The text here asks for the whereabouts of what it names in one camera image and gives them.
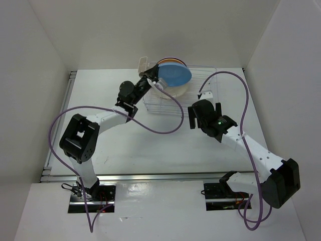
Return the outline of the pink plate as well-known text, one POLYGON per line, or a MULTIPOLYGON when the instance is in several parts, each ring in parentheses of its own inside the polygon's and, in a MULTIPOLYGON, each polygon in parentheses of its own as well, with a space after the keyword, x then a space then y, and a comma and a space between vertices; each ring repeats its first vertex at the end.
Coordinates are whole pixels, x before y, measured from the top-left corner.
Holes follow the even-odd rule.
POLYGON ((158 64, 165 64, 165 63, 176 63, 176 64, 180 64, 180 65, 183 65, 183 66, 186 66, 186 64, 178 59, 163 59, 163 60, 160 60, 158 62, 158 64))

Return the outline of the blue plate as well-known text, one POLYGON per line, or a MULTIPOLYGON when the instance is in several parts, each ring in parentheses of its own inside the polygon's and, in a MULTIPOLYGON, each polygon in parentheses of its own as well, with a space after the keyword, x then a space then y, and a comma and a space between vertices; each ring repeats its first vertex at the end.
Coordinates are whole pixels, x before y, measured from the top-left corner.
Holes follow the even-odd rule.
POLYGON ((192 79, 192 73, 184 64, 168 62, 158 65, 158 77, 162 78, 168 87, 178 87, 187 84, 192 79))

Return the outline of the cream plate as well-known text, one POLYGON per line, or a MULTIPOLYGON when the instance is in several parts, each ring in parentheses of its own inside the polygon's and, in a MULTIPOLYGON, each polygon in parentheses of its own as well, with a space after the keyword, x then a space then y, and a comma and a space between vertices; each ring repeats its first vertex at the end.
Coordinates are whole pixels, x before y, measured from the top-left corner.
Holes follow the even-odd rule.
MULTIPOLYGON (((188 91, 189 87, 190 87, 190 84, 186 83, 184 85, 176 86, 176 87, 167 86, 164 88, 163 91, 169 94, 170 96, 177 98, 184 95, 188 91)), ((153 87, 153 90, 156 93, 156 95, 159 96, 160 98, 170 99, 170 97, 168 97, 166 94, 159 91, 157 88, 153 87)))

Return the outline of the yellow plate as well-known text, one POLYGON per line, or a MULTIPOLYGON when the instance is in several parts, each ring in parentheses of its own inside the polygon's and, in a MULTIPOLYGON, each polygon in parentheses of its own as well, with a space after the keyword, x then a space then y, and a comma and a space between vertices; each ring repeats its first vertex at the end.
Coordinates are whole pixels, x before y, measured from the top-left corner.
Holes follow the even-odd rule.
POLYGON ((186 66, 186 64, 182 60, 174 57, 163 58, 157 62, 157 64, 164 64, 164 63, 177 63, 177 64, 186 66))

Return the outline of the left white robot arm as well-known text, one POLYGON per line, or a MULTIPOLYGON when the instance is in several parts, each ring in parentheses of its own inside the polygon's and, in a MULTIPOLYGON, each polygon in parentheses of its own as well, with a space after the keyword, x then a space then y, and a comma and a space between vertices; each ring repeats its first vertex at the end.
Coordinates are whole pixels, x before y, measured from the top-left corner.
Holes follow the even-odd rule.
POLYGON ((149 81, 158 81, 158 70, 159 65, 156 64, 153 68, 140 73, 141 79, 137 84, 130 81, 122 82, 116 104, 111 111, 90 116, 75 114, 70 119, 59 147, 77 172, 81 193, 87 200, 95 200, 100 192, 100 182, 92 163, 98 136, 110 128, 129 122, 136 115, 138 111, 136 104, 151 89, 149 81))

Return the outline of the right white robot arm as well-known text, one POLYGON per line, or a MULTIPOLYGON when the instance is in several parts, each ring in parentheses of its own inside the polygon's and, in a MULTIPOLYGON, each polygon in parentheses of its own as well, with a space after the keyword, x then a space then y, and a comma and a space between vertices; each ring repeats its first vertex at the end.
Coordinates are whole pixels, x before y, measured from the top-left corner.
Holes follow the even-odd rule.
POLYGON ((200 128, 207 136, 255 164, 260 182, 256 182, 254 174, 230 171, 220 180, 219 190, 223 196, 256 192, 260 187, 263 200, 273 208, 281 208, 300 189, 298 163, 292 158, 284 160, 242 134, 234 120, 222 115, 220 103, 199 100, 188 107, 188 115, 191 129, 200 128))

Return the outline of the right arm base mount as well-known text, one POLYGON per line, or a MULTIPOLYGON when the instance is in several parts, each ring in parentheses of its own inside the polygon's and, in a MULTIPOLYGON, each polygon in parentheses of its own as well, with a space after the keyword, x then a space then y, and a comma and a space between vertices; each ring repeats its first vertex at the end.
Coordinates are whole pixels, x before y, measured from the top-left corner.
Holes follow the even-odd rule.
POLYGON ((241 208, 249 198, 248 193, 233 192, 227 185, 227 181, 236 171, 225 174, 217 183, 205 183, 201 194, 205 197, 206 210, 236 210, 241 208))

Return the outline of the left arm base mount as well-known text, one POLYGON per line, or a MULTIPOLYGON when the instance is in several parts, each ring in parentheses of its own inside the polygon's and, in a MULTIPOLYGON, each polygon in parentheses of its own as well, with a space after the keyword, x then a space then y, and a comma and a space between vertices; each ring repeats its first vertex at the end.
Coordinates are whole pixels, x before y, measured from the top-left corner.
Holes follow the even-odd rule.
POLYGON ((70 192, 68 213, 85 213, 85 201, 87 201, 89 213, 114 213, 116 185, 101 185, 96 193, 85 194, 80 185, 61 184, 62 189, 70 192))

